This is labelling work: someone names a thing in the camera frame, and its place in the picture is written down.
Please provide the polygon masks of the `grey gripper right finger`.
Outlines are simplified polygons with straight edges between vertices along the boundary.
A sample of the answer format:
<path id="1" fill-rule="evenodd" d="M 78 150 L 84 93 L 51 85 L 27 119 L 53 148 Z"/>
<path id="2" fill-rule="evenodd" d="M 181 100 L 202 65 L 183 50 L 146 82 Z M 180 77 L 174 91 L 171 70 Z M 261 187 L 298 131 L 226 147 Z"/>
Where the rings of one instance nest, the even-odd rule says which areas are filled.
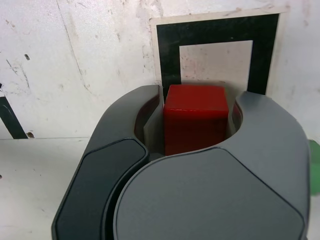
<path id="1" fill-rule="evenodd" d="M 310 147 L 298 121 L 271 98 L 235 100 L 238 130 L 214 146 L 154 160 L 126 183 L 116 240 L 304 240 Z"/>

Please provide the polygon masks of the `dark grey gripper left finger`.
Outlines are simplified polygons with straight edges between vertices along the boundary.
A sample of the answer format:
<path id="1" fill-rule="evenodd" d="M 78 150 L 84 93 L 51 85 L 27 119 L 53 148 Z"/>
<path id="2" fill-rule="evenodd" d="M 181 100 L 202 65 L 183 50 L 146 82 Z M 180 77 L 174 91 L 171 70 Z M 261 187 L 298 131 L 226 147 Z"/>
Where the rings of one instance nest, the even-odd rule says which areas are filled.
<path id="1" fill-rule="evenodd" d="M 150 160 L 144 126 L 162 103 L 158 85 L 138 87 L 110 105 L 84 150 L 51 225 L 54 240 L 112 240 L 117 200 Z"/>

